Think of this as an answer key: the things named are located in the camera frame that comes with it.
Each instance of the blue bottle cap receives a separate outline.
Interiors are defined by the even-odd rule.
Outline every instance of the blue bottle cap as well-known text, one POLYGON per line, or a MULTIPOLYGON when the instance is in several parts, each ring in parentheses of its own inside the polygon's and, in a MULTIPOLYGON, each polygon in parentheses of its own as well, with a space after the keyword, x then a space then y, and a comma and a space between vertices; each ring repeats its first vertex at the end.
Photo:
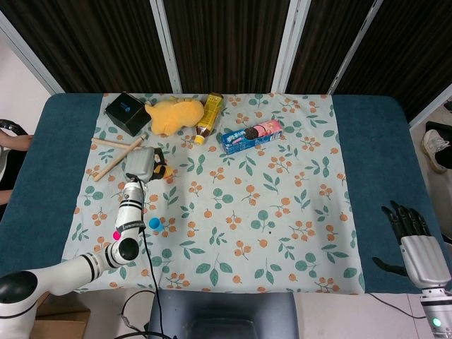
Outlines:
POLYGON ((163 230, 163 225, 159 218, 151 218, 149 220, 149 227, 158 232, 163 230))

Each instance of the white sneaker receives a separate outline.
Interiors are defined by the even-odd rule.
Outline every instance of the white sneaker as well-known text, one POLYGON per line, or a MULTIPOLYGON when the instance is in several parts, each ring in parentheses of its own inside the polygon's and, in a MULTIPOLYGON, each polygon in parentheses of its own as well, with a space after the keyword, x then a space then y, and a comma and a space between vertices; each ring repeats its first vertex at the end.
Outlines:
POLYGON ((429 158, 430 165, 432 166, 432 169, 436 173, 445 173, 447 171, 447 168, 441 166, 436 161, 435 154, 448 146, 449 142, 445 141, 439 135, 438 131, 434 129, 431 129, 430 131, 426 132, 424 138, 422 139, 422 150, 424 151, 425 155, 429 158))

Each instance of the robot finger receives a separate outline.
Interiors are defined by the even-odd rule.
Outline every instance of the robot finger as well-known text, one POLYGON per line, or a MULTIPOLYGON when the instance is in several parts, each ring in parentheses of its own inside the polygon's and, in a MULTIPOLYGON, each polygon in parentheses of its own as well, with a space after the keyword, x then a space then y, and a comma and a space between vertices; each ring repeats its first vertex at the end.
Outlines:
POLYGON ((404 229, 404 234, 407 236, 415 235, 415 232, 411 225, 411 220, 408 217, 408 211, 405 207, 398 205, 395 201, 391 200, 391 205, 393 206, 395 212, 397 213, 398 219, 402 224, 404 229))
POLYGON ((401 275, 403 277, 407 277, 408 273, 405 267, 397 266, 397 265, 389 265, 382 261, 380 258, 376 256, 372 257, 372 261, 377 265, 380 269, 385 270, 386 272, 395 273, 401 275))
POLYGON ((381 210, 388 217, 389 222, 391 223, 391 227, 393 229, 395 238, 397 238, 397 242, 400 245, 402 243, 400 241, 400 239, 402 239, 402 237, 404 237, 406 235, 402 224, 400 223, 399 219, 394 215, 394 213, 392 213, 392 211, 389 208, 382 206, 381 210))
POLYGON ((408 210, 408 217, 410 218, 412 228, 415 231, 415 235, 425 235, 424 230, 422 229, 421 224, 419 222, 419 219, 412 212, 412 209, 408 210))
POLYGON ((422 217, 422 215, 420 215, 419 212, 417 212, 414 208, 410 209, 410 212, 417 218, 417 220, 419 221, 421 230, 422 230, 422 234, 423 235, 427 235, 427 236, 431 236, 430 231, 429 231, 429 227, 427 226, 427 223, 424 220, 424 217, 422 217))

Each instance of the floral tablecloth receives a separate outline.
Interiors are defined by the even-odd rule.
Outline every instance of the floral tablecloth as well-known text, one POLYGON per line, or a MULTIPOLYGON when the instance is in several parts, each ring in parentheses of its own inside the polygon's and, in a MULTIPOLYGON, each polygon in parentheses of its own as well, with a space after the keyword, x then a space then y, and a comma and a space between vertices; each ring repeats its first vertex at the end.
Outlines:
MULTIPOLYGON (((173 95, 137 94, 142 101, 173 95)), ((206 99, 206 95, 178 95, 206 99)), ((94 137, 131 143, 104 113, 94 137)), ((149 126, 143 131, 150 133, 149 126)), ((144 145, 162 148, 172 178, 150 182, 145 223, 159 217, 164 231, 140 236, 141 255, 78 291, 153 288, 143 242, 164 289, 212 292, 363 293, 355 225, 347 193, 333 102, 327 95, 225 95, 215 130, 202 146, 195 128, 169 137, 150 133, 144 145), (222 133, 278 119, 281 139, 233 155, 222 133)), ((125 185, 125 161, 99 182, 93 176, 119 152, 91 145, 63 253, 68 260, 113 242, 125 185)))

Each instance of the cable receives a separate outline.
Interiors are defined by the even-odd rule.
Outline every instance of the cable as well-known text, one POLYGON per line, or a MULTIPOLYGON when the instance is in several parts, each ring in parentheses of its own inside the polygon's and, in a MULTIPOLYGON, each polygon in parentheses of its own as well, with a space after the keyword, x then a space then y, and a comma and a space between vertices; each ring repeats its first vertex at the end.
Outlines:
POLYGON ((116 337, 115 339, 124 339, 124 338, 130 338, 130 337, 136 337, 137 335, 154 335, 156 337, 161 337, 163 339, 174 339, 171 338, 165 334, 161 334, 158 332, 152 332, 152 331, 140 331, 140 332, 135 332, 135 333, 126 333, 123 335, 120 335, 119 337, 116 337))
POLYGON ((138 292, 136 292, 136 293, 133 293, 133 294, 126 300, 126 302, 124 302, 124 305, 123 305, 122 310, 121 310, 121 315, 124 314, 124 310, 126 309, 126 305, 127 305, 127 303, 129 302, 129 300, 132 299, 133 297, 135 297, 136 295, 139 295, 140 293, 152 293, 153 295, 155 294, 154 291, 148 291, 148 290, 138 291, 138 292))
POLYGON ((372 293, 369 293, 369 295, 371 295, 373 298, 377 299, 379 302, 382 302, 383 304, 388 305, 389 307, 392 307, 393 309, 397 309, 398 311, 402 312, 404 315, 409 316, 413 319, 425 319, 426 318, 426 316, 412 316, 411 314, 403 311, 402 309, 399 309, 398 307, 395 307, 394 305, 391 305, 388 302, 384 302, 383 300, 378 298, 376 295, 373 295, 372 293))
POLYGON ((144 239, 144 247, 146 249, 146 254, 148 255, 148 260, 149 260, 149 266, 150 266, 150 274, 153 277, 153 281, 154 281, 154 286, 155 286, 155 296, 157 297, 157 303, 158 303, 158 311, 160 313, 160 331, 162 333, 163 332, 163 320, 162 320, 162 305, 160 303, 160 296, 158 293, 158 286, 157 286, 157 280, 155 279, 155 275, 154 275, 154 269, 153 269, 153 264, 152 261, 150 260, 150 254, 149 254, 149 250, 148 250, 148 244, 146 243, 146 238, 145 238, 145 232, 144 230, 141 231, 143 233, 143 239, 144 239))
MULTIPOLYGON (((144 202, 144 189, 143 189, 143 185, 141 183, 141 180, 134 174, 130 174, 130 173, 126 173, 126 176, 131 179, 132 177, 138 181, 138 183, 140 184, 140 189, 141 189, 141 194, 143 195, 143 202, 144 202)), ((143 213, 143 209, 141 209, 141 221, 144 223, 144 213, 143 213)), ((146 250, 146 254, 148 255, 148 260, 149 260, 149 266, 150 266, 150 274, 153 277, 153 282, 154 282, 154 286, 155 286, 155 296, 157 297, 157 303, 158 303, 158 310, 160 313, 160 331, 162 334, 159 334, 161 336, 161 338, 169 338, 167 335, 164 334, 163 332, 163 319, 162 319, 162 304, 160 303, 160 295, 158 292, 158 286, 157 286, 157 280, 155 279, 155 275, 154 275, 154 268, 153 268, 153 263, 152 260, 150 259, 150 254, 149 254, 149 248, 148 248, 148 243, 146 242, 146 234, 144 232, 144 228, 141 230, 141 233, 143 235, 143 242, 144 242, 144 247, 146 250)), ((129 336, 133 336, 133 335, 139 335, 138 332, 136 333, 130 333, 132 335, 129 336)))
MULTIPOLYGON (((144 202, 143 185, 141 184, 141 180, 137 176, 136 176, 136 178, 138 180, 138 183, 140 184, 141 193, 143 194, 143 202, 144 202)), ((143 209, 141 209, 141 221, 144 222, 143 209)), ((162 305, 160 303, 160 296, 159 296, 159 292, 158 292, 157 280, 155 279, 153 263, 152 263, 152 260, 150 259, 149 248, 148 248, 148 243, 146 242, 146 234, 144 232, 144 229, 142 229, 141 232, 143 233, 144 248, 146 249, 146 254, 148 255, 149 266, 150 266, 150 274, 153 277, 153 282, 154 282, 154 286, 155 286, 155 296, 157 297, 158 311, 159 311, 159 314, 160 314, 160 332, 163 334, 164 332, 163 332, 163 319, 162 319, 162 305)))
POLYGON ((140 294, 140 293, 152 293, 153 295, 155 294, 155 292, 153 292, 153 291, 148 291, 148 290, 138 291, 138 292, 136 292, 136 293, 133 293, 133 294, 126 300, 126 302, 124 302, 124 305, 123 305, 123 307, 122 307, 121 314, 120 314, 120 315, 121 315, 121 319, 122 319, 122 321, 124 322, 124 325, 127 326, 128 328, 130 328, 131 330, 134 330, 135 332, 141 332, 141 330, 139 330, 137 327, 135 327, 135 326, 133 326, 133 325, 130 324, 129 319, 124 315, 124 311, 125 311, 125 309, 126 309, 126 305, 127 305, 127 303, 129 302, 129 300, 132 299, 133 297, 135 297, 136 295, 140 294))

